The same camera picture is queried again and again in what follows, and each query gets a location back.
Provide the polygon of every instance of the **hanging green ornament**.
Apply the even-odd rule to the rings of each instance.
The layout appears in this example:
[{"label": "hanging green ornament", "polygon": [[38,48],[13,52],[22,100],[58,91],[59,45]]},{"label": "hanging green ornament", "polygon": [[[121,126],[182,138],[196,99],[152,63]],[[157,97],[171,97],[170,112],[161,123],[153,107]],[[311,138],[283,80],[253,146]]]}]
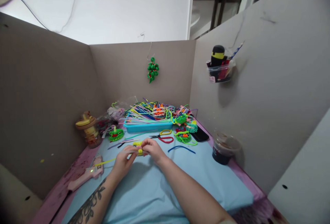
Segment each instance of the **hanging green ornament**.
[{"label": "hanging green ornament", "polygon": [[159,66],[158,64],[155,64],[155,58],[154,57],[151,57],[151,62],[148,63],[148,78],[149,78],[149,84],[155,80],[155,76],[158,75],[158,70],[159,70]]}]

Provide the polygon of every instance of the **blue fabric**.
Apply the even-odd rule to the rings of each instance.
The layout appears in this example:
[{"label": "blue fabric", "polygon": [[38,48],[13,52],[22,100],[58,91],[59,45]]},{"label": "blue fabric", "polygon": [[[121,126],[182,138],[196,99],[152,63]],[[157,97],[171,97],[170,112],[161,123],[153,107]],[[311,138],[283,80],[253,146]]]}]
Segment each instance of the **blue fabric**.
[{"label": "blue fabric", "polygon": [[[158,133],[151,132],[137,138],[142,141],[144,138]],[[160,140],[157,140],[157,142],[168,157],[199,182],[230,214],[253,203],[252,193],[234,172],[228,166],[223,166],[214,161],[212,148],[207,142],[199,142],[197,146],[187,146],[176,139],[170,144],[165,144]],[[118,152],[126,146],[107,150],[112,144],[109,144],[109,140],[105,138],[100,145],[97,155],[102,155],[103,161],[115,158]],[[196,154],[183,148],[176,148],[169,153],[167,152],[177,145],[189,147]],[[69,222],[101,181],[109,174],[113,165],[114,161],[104,164],[104,173],[100,178],[90,179],[77,190],[62,224]],[[115,190],[103,223],[189,222],[165,176],[153,163],[150,156],[141,156],[135,159],[129,173]]]}]

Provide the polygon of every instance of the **pipe cleaner monster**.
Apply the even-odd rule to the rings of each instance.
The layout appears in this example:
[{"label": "pipe cleaner monster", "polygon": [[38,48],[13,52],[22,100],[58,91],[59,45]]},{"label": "pipe cleaner monster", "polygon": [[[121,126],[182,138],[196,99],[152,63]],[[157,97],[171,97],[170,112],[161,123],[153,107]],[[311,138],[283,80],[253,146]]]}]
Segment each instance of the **pipe cleaner monster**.
[{"label": "pipe cleaner monster", "polygon": [[124,131],[122,129],[113,128],[112,131],[109,132],[109,140],[110,142],[120,140],[124,136]]},{"label": "pipe cleaner monster", "polygon": [[158,75],[158,70],[159,70],[159,67],[158,67],[158,64],[155,63],[155,58],[154,57],[151,57],[151,62],[148,63],[149,66],[148,66],[148,78],[149,78],[149,84],[155,80],[155,76]]},{"label": "pipe cleaner monster", "polygon": [[180,131],[174,134],[174,136],[179,142],[182,142],[184,144],[187,144],[191,139],[191,135],[188,131]]},{"label": "pipe cleaner monster", "polygon": [[156,120],[161,120],[165,118],[165,107],[163,104],[161,104],[159,107],[154,105],[154,108],[152,109],[152,115]]},{"label": "pipe cleaner monster", "polygon": [[186,124],[186,128],[189,133],[196,133],[198,130],[198,126],[194,123],[194,121],[192,123]]},{"label": "pipe cleaner monster", "polygon": [[187,114],[181,114],[174,119],[174,123],[179,127],[187,121],[189,121]]}]

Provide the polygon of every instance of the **cardboard wall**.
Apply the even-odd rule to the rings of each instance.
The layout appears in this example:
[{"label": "cardboard wall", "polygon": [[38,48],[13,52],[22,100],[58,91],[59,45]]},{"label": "cardboard wall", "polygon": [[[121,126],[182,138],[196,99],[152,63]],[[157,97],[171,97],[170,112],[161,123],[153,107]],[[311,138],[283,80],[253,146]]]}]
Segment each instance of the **cardboard wall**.
[{"label": "cardboard wall", "polygon": [[[212,135],[241,140],[238,160],[266,193],[330,107],[329,20],[328,0],[260,0],[196,42],[190,107]],[[210,83],[213,46],[243,41],[232,81]]]},{"label": "cardboard wall", "polygon": [[[136,96],[180,106],[189,103],[195,40],[90,45],[108,106]],[[149,59],[154,55],[159,75],[149,84]]]},{"label": "cardboard wall", "polygon": [[107,108],[90,48],[0,13],[0,53],[0,163],[44,198],[86,147],[75,121]]}]

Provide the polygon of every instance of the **pipe cleaner craft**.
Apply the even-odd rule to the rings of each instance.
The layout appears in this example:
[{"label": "pipe cleaner craft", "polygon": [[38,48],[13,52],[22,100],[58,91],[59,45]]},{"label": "pipe cleaner craft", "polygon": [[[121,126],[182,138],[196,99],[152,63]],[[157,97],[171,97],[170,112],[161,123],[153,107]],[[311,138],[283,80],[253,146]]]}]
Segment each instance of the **pipe cleaner craft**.
[{"label": "pipe cleaner craft", "polygon": [[182,142],[184,144],[187,144],[190,141],[190,139],[191,139],[191,135],[189,134],[188,131],[180,131],[180,132],[178,132],[178,133],[175,134],[175,138],[178,141],[180,141],[180,142]]},{"label": "pipe cleaner craft", "polygon": [[141,148],[141,145],[142,145],[142,141],[140,141],[140,142],[133,142],[133,146],[139,148],[139,150],[137,152],[137,155],[138,156],[143,155],[143,150]]},{"label": "pipe cleaner craft", "polygon": [[189,131],[189,133],[196,133],[198,130],[198,126],[193,123],[186,124],[186,128],[187,128],[187,131]]},{"label": "pipe cleaner craft", "polygon": [[187,121],[189,121],[187,114],[181,114],[180,116],[174,118],[174,124],[178,125],[179,127]]},{"label": "pipe cleaner craft", "polygon": [[158,70],[159,70],[159,67],[158,67],[158,64],[155,63],[155,58],[154,57],[151,57],[151,62],[148,63],[149,66],[148,66],[148,78],[149,78],[149,84],[155,80],[155,76],[158,75]]},{"label": "pipe cleaner craft", "polygon": [[161,104],[159,107],[157,105],[154,105],[154,108],[152,109],[152,115],[156,120],[161,120],[165,118],[165,108],[163,104]]},{"label": "pipe cleaner craft", "polygon": [[120,140],[124,136],[124,131],[122,129],[113,128],[112,131],[109,132],[109,140],[110,142]]},{"label": "pipe cleaner craft", "polygon": [[193,119],[193,115],[192,115],[192,112],[190,111],[190,109],[188,109],[187,107],[185,106],[180,106],[180,109],[177,111],[177,115],[180,116],[182,114],[186,114],[187,117],[192,120]]}]

